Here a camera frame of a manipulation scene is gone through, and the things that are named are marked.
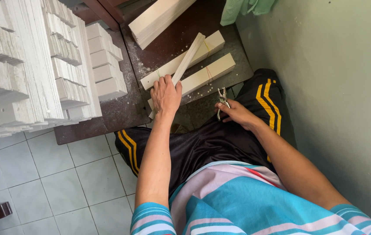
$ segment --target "black pants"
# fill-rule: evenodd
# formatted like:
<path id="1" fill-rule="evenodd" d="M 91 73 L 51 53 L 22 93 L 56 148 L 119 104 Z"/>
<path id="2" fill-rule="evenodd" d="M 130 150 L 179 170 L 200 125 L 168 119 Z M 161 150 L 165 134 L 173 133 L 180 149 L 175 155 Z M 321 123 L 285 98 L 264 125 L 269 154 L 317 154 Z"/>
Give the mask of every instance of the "black pants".
<path id="1" fill-rule="evenodd" d="M 278 134 L 288 131 L 281 123 L 283 90 L 277 74 L 258 69 L 237 95 L 236 101 L 261 118 Z M 134 127 L 115 132 L 116 147 L 126 164 L 138 175 L 150 128 Z M 170 196 L 193 172 L 202 166 L 224 160 L 274 167 L 254 134 L 235 122 L 219 122 L 216 115 L 203 126 L 186 134 L 170 134 Z"/>

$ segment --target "tiled floor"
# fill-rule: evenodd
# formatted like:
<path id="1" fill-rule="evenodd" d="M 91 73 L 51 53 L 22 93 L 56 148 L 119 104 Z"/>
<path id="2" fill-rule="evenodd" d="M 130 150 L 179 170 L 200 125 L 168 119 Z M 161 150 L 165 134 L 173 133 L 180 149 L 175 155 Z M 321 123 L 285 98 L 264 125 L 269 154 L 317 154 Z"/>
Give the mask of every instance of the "tiled floor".
<path id="1" fill-rule="evenodd" d="M 0 235 L 129 234 L 136 177 L 113 133 L 58 146 L 52 129 L 0 139 Z"/>

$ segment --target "green cloth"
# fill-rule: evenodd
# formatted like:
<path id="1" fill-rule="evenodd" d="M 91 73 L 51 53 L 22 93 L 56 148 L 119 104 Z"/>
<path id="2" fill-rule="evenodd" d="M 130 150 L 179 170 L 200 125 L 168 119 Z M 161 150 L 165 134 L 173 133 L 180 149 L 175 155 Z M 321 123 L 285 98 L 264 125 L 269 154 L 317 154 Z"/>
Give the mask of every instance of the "green cloth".
<path id="1" fill-rule="evenodd" d="M 223 26 L 233 24 L 239 12 L 243 15 L 251 11 L 254 15 L 266 14 L 273 3 L 274 0 L 226 0 L 220 24 Z"/>

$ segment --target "blue and pink shirt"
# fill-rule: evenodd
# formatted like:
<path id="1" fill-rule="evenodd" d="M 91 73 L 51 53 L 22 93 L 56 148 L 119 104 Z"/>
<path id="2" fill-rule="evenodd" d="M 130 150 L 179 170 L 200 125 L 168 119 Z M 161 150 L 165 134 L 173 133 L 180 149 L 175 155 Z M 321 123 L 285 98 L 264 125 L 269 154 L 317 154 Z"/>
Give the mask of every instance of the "blue and pink shirt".
<path id="1" fill-rule="evenodd" d="M 131 235 L 371 235 L 371 218 L 352 205 L 326 210 L 289 193 L 276 174 L 243 162 L 210 163 L 180 185 L 170 210 L 147 202 Z"/>

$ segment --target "green wall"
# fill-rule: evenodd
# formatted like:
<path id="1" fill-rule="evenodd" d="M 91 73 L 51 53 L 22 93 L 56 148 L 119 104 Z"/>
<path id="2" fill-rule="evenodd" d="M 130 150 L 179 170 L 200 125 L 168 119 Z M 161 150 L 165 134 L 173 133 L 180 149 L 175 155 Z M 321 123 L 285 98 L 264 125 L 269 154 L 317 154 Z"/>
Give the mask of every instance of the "green wall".
<path id="1" fill-rule="evenodd" d="M 277 0 L 236 24 L 283 84 L 300 152 L 371 217 L 371 0 Z"/>

